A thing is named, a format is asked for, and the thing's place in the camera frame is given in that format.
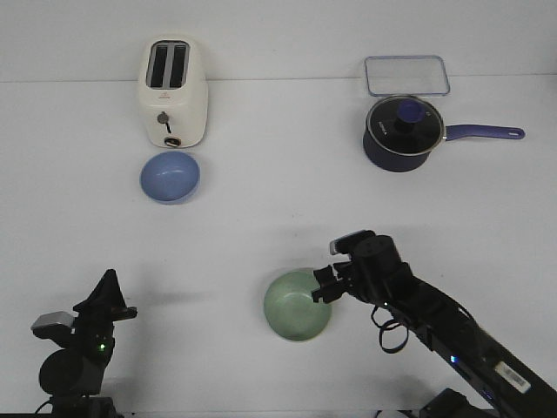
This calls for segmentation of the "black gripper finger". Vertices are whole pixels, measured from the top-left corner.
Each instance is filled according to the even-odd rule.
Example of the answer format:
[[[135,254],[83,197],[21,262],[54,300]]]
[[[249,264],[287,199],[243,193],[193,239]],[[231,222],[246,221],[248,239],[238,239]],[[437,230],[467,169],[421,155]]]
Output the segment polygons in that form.
[[[332,266],[316,269],[312,273],[320,286],[329,286],[334,282],[334,271]]]
[[[85,312],[87,310],[109,306],[111,304],[112,270],[108,269],[97,283],[91,294],[83,301],[77,303],[73,310]]]
[[[111,309],[124,310],[127,308],[114,269],[106,271],[106,300]]]
[[[329,304],[338,300],[345,293],[345,286],[341,282],[335,282],[312,291],[312,300],[314,303],[322,301]]]

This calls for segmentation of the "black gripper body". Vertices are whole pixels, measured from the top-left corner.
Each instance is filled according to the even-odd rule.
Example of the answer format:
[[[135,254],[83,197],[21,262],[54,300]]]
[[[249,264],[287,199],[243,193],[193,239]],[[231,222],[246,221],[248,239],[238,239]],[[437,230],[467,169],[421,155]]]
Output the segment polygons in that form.
[[[360,241],[349,254],[350,261],[334,264],[347,292],[373,305],[407,298],[413,291],[413,272],[403,262],[387,235]]]
[[[72,346],[90,361],[110,361],[115,347],[114,323],[137,317],[136,307],[75,305]]]

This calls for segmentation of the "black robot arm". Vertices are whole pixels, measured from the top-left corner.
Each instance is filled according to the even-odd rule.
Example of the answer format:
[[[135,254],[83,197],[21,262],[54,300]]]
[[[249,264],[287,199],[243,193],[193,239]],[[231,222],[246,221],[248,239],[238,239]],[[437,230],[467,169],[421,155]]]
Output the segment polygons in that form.
[[[50,396],[51,417],[120,417],[111,397],[100,394],[116,345],[114,323],[137,317],[124,301],[117,273],[108,269],[91,294],[64,311],[40,315],[31,332],[59,349],[39,370],[39,385]]]
[[[314,271],[315,302],[344,293],[391,319],[384,334],[403,327],[437,353],[502,417],[554,417],[556,392],[478,324],[456,300],[416,277],[387,235],[364,230],[334,240],[347,260]]]

